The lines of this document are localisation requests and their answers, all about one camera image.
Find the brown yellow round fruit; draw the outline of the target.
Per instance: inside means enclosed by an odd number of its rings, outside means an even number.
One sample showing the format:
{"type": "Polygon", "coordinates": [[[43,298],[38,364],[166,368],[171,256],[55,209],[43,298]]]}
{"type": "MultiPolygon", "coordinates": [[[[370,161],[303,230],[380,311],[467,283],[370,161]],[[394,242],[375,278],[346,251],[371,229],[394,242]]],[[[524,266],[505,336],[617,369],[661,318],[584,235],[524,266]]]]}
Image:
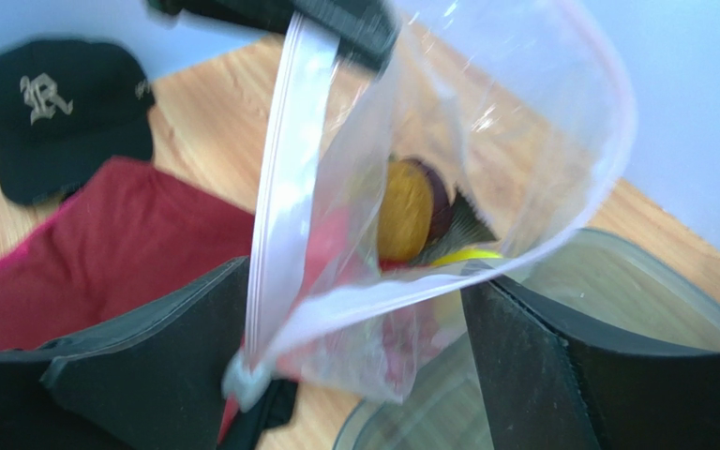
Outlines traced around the brown yellow round fruit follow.
{"type": "Polygon", "coordinates": [[[432,187],[424,172],[407,161],[391,162],[379,210],[380,259],[406,263],[415,258],[428,240],[432,213],[432,187]]]}

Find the clear zip top bag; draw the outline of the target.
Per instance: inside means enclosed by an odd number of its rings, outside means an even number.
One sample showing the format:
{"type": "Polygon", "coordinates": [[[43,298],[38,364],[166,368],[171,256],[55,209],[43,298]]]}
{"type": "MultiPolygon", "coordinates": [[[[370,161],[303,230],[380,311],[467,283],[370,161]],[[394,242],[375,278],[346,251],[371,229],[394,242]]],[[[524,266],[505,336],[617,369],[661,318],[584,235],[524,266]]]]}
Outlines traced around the clear zip top bag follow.
{"type": "Polygon", "coordinates": [[[285,38],[243,347],[275,378],[400,401],[465,329],[449,295],[566,241],[620,176],[629,82],[577,1],[231,1],[285,38]]]}

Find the grey toy fish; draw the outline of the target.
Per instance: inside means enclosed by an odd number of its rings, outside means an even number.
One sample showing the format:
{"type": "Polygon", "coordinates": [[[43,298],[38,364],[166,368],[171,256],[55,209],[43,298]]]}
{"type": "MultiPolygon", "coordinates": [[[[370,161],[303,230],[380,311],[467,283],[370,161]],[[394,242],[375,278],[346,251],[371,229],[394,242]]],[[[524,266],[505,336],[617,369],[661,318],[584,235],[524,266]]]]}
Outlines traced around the grey toy fish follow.
{"type": "Polygon", "coordinates": [[[478,214],[473,203],[460,189],[457,190],[451,205],[453,217],[448,231],[427,246],[409,262],[409,266],[422,266],[435,263],[468,246],[480,243],[498,242],[500,237],[478,214]]]}

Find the yellow banana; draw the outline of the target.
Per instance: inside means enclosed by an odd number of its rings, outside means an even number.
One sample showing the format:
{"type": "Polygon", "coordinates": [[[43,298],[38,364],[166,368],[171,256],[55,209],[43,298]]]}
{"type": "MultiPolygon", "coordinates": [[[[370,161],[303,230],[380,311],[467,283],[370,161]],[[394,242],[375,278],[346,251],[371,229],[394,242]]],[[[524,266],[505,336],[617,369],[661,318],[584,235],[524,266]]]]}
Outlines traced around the yellow banana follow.
{"type": "Polygon", "coordinates": [[[434,262],[431,262],[429,266],[442,266],[471,260],[497,260],[501,258],[502,255],[496,251],[481,248],[464,248],[448,255],[441,256],[434,262]]]}

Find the red apple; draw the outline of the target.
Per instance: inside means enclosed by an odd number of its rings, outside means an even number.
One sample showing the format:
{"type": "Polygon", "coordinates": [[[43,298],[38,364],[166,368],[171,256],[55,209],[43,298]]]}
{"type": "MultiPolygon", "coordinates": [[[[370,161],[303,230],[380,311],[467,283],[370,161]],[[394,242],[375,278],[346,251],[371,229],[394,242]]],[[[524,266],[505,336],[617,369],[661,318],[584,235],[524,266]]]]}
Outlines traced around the red apple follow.
{"type": "Polygon", "coordinates": [[[361,242],[351,213],[339,208],[311,228],[305,274],[300,294],[326,293],[348,284],[365,282],[381,273],[380,260],[371,245],[361,242]]]}

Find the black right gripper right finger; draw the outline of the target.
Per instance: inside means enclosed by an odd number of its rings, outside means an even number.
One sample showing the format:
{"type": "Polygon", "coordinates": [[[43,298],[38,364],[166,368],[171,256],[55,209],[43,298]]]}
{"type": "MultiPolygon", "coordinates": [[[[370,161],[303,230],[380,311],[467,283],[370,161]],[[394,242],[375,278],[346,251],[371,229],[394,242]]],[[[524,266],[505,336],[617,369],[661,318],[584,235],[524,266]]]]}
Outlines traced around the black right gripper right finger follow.
{"type": "Polygon", "coordinates": [[[498,449],[720,449],[720,352],[645,337],[509,277],[461,292],[498,449]]]}

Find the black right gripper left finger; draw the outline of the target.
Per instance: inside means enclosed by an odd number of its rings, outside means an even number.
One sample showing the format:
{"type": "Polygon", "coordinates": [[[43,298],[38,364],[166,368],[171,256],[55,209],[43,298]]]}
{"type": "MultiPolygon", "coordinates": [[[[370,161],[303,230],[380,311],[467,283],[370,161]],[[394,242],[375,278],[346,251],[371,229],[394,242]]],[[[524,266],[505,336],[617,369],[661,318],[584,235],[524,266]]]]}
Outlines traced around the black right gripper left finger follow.
{"type": "Polygon", "coordinates": [[[248,412],[221,393],[243,335],[248,260],[33,351],[0,352],[0,449],[252,449],[293,416],[272,382],[248,412]]]}

